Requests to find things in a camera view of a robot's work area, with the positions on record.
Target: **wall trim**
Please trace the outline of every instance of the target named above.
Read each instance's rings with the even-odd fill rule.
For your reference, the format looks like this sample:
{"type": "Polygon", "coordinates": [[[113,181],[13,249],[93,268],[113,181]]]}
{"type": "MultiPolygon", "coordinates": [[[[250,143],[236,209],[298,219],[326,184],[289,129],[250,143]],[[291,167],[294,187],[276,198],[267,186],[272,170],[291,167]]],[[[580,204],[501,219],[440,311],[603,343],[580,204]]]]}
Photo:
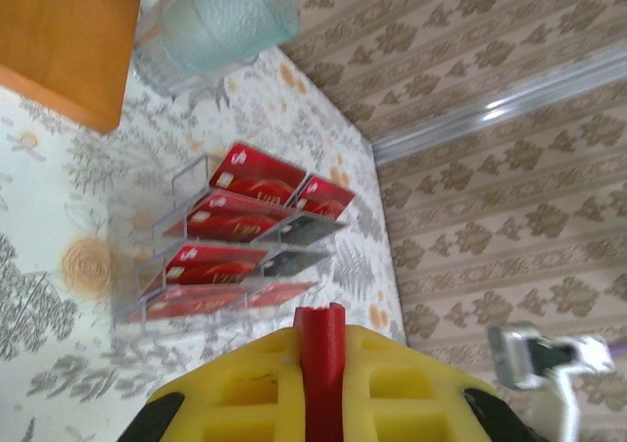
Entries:
{"type": "Polygon", "coordinates": [[[372,143],[377,166],[627,78],[627,47],[591,57],[372,143]]]}

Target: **yellow plastic part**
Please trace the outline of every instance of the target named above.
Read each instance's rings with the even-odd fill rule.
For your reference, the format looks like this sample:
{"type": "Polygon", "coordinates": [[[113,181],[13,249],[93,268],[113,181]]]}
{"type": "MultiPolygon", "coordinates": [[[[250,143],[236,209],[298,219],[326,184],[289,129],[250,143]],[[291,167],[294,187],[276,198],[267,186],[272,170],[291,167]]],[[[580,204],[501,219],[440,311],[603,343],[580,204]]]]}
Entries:
{"type": "Polygon", "coordinates": [[[160,388],[185,396],[161,442],[305,442],[298,341],[281,329],[160,388]]]}
{"type": "Polygon", "coordinates": [[[346,326],[344,442],[490,442],[462,395],[470,375],[360,326],[346,326]]]}

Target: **tablecloth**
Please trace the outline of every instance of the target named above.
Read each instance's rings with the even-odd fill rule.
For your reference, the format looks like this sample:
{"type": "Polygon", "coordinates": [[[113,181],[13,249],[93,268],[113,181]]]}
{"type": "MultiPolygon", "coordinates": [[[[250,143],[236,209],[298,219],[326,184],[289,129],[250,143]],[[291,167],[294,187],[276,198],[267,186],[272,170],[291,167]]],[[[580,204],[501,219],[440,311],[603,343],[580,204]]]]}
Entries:
{"type": "MultiPolygon", "coordinates": [[[[146,7],[155,0],[143,0],[146,7]]],[[[405,342],[369,143],[277,49],[173,101],[128,77],[120,127],[94,132],[0,89],[0,439],[116,440],[157,387],[290,324],[275,319],[138,345],[112,338],[107,201],[164,188],[241,139],[356,192],[333,259],[298,303],[405,342]]],[[[131,227],[152,224],[142,206],[131,227]]]]}

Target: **red plastic part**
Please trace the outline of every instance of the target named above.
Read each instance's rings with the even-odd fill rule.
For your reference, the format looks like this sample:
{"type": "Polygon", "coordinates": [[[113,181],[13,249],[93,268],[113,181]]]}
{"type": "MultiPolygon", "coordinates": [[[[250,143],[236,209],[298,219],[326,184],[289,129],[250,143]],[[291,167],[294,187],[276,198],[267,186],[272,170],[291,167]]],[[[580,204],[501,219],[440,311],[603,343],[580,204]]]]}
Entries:
{"type": "Polygon", "coordinates": [[[328,309],[297,308],[294,325],[301,330],[306,440],[343,442],[342,380],[346,363],[344,307],[332,303],[328,309]]]}

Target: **wall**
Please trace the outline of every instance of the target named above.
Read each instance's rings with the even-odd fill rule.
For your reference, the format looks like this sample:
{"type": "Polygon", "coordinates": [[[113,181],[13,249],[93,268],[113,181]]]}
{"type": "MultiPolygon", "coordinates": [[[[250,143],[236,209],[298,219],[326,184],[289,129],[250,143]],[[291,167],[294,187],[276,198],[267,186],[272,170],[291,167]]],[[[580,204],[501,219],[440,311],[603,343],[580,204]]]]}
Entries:
{"type": "MultiPolygon", "coordinates": [[[[380,170],[410,345],[494,380],[488,323],[627,336],[627,81],[380,170]]],[[[627,361],[578,379],[587,427],[622,427],[627,361]]],[[[525,413],[529,396],[506,394],[525,413]]],[[[592,440],[613,440],[599,438],[592,440]]]]}
{"type": "Polygon", "coordinates": [[[372,140],[627,38],[627,0],[296,0],[282,46],[372,140]]]}

